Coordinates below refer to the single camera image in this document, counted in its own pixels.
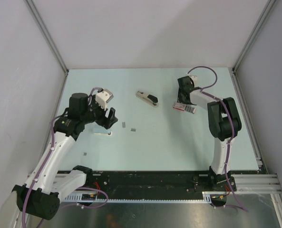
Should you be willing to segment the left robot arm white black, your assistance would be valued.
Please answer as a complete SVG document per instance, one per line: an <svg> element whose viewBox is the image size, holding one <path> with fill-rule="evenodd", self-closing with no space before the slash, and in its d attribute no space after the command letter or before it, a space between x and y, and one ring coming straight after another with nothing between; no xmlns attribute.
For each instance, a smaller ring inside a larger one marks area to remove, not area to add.
<svg viewBox="0 0 282 228"><path fill-rule="evenodd" d="M50 220L69 194L78 188L88 190L93 186L92 169L81 165L75 166L60 181L55 181L55 177L87 124L96 123L108 130L118 121L115 109L107 107L113 97L109 90L102 88L97 88L96 94L73 93L63 114L52 121L51 140L35 170L23 185L13 188L23 221L27 214Z"/></svg>

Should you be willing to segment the beige black stapler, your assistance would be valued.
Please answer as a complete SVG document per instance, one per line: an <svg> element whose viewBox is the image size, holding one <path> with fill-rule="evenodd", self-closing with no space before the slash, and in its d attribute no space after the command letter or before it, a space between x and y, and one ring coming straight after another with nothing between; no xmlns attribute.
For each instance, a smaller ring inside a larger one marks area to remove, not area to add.
<svg viewBox="0 0 282 228"><path fill-rule="evenodd" d="M147 104L153 106L153 107L158 107L158 98L152 94L145 93L142 91L137 91L136 97L139 99L143 100Z"/></svg>

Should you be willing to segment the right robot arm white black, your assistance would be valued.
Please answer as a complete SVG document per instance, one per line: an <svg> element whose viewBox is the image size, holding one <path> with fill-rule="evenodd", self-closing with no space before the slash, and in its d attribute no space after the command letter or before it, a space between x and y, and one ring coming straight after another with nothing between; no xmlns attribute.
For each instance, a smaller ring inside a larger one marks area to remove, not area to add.
<svg viewBox="0 0 282 228"><path fill-rule="evenodd" d="M196 105L207 111L208 125L214 137L214 156L209 167L208 186L220 190L225 184L231 188L229 160L234 138L242 128L235 100L221 99L195 85L190 76L178 80L177 100L185 105Z"/></svg>

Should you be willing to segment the staple box with staples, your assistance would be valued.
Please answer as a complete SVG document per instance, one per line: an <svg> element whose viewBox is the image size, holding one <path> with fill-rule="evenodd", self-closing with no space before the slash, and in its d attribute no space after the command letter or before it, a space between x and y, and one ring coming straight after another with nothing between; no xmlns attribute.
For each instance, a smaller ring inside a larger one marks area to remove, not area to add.
<svg viewBox="0 0 282 228"><path fill-rule="evenodd" d="M195 107L192 107L190 105L183 104L183 103L175 103L173 108L176 109L176 110L179 110L179 111L188 112L188 113L192 113L192 114L195 114L195 112L196 112Z"/></svg>

